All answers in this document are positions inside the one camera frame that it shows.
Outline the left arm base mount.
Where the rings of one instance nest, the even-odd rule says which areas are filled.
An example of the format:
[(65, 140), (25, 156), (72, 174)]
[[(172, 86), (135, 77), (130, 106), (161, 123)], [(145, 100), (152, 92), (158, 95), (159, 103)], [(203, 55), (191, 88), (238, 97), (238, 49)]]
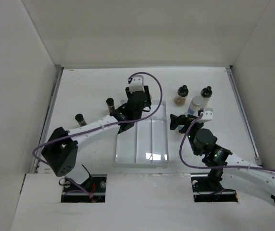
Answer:
[(81, 185), (76, 186), (68, 178), (61, 178), (62, 203), (104, 203), (107, 188), (107, 175), (92, 175)]

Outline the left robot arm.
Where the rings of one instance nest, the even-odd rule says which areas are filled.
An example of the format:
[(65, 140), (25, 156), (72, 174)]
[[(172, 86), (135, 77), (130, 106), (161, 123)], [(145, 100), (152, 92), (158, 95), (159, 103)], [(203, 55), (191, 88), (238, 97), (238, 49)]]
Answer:
[(57, 177), (75, 181), (75, 186), (86, 192), (91, 188), (90, 174), (76, 167), (78, 152), (102, 138), (115, 136), (132, 128), (142, 118), (144, 108), (151, 107), (148, 86), (127, 87), (127, 102), (104, 118), (83, 127), (55, 129), (41, 154)]

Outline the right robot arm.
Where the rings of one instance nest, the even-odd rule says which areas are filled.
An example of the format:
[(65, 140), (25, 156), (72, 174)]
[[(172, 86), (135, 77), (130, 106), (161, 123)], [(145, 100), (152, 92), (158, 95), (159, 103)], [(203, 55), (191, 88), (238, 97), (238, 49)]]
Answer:
[[(170, 115), (170, 130), (183, 134), (179, 147), (181, 162), (190, 168), (208, 169), (207, 186), (211, 190), (231, 189), (262, 199), (275, 207), (275, 169), (253, 164), (217, 144), (217, 137), (204, 128), (205, 113)], [(202, 157), (202, 166), (195, 166), (183, 158), (188, 141), (195, 156)]]

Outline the white cap blue label jar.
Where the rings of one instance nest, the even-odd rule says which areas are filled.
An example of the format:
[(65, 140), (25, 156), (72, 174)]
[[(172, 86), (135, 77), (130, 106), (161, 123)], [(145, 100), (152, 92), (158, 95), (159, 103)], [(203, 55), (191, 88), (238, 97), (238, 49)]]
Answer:
[(191, 100), (191, 103), (188, 107), (187, 113), (189, 115), (194, 115), (194, 113), (201, 109), (203, 105), (203, 98), (201, 96), (194, 96)]

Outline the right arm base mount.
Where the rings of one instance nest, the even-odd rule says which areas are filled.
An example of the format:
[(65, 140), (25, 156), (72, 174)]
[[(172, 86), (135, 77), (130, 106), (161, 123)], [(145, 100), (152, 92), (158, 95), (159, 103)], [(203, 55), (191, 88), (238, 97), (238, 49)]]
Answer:
[(238, 202), (237, 192), (221, 185), (222, 174), (222, 170), (210, 170), (190, 175), (195, 203)]

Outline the black cap red label bottle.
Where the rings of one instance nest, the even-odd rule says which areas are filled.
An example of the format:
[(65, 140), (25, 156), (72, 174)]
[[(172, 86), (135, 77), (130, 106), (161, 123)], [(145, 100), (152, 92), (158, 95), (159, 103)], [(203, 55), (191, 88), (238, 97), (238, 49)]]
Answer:
[(113, 98), (108, 98), (106, 100), (106, 103), (107, 103), (107, 106), (108, 106), (109, 114), (111, 115), (115, 111), (114, 99)]

